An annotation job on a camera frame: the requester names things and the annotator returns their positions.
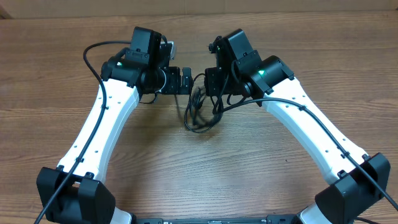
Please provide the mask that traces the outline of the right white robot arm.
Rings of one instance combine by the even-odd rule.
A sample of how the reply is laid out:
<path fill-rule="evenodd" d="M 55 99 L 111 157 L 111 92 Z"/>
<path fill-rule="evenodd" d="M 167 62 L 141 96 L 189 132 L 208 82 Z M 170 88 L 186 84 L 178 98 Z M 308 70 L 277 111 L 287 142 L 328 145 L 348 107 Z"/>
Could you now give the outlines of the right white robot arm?
<path fill-rule="evenodd" d="M 209 45 L 216 66 L 205 70 L 208 96 L 241 95 L 239 106 L 255 103 L 277 118 L 308 152 L 327 188 L 294 223 L 353 223 L 387 198 L 391 165 L 350 141 L 313 103 L 294 72 L 277 56 L 261 58 L 243 30 Z"/>

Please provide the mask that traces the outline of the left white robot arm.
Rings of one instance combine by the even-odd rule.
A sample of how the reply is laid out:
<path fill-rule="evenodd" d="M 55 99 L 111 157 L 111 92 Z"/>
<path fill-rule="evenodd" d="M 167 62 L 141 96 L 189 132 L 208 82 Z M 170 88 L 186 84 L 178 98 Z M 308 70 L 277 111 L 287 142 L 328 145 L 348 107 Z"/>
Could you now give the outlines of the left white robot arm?
<path fill-rule="evenodd" d="M 136 27 L 131 40 L 95 72 L 99 88 L 75 142 L 56 168 L 40 170 L 36 184 L 43 205 L 39 218 L 54 223 L 135 223 L 116 206 L 106 174 L 119 135 L 144 95 L 187 95 L 188 68 L 170 65 L 176 46 L 159 32 Z"/>

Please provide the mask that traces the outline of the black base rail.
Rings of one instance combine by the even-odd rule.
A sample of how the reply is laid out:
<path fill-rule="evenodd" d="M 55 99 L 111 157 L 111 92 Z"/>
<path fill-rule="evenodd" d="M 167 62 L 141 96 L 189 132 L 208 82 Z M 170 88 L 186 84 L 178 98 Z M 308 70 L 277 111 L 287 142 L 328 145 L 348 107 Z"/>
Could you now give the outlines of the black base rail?
<path fill-rule="evenodd" d="M 302 224 L 294 214 L 268 215 L 256 218 L 188 218 L 188 219 L 162 219 L 162 218 L 136 218 L 133 216 L 132 224 Z"/>

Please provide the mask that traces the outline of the cardboard wall panel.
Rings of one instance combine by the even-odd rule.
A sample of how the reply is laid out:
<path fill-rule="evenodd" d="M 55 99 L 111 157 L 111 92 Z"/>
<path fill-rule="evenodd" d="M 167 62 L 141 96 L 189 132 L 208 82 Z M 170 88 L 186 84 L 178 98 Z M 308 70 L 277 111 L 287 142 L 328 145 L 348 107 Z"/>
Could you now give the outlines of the cardboard wall panel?
<path fill-rule="evenodd" d="M 1 0 L 7 19 L 395 9 L 397 0 Z"/>

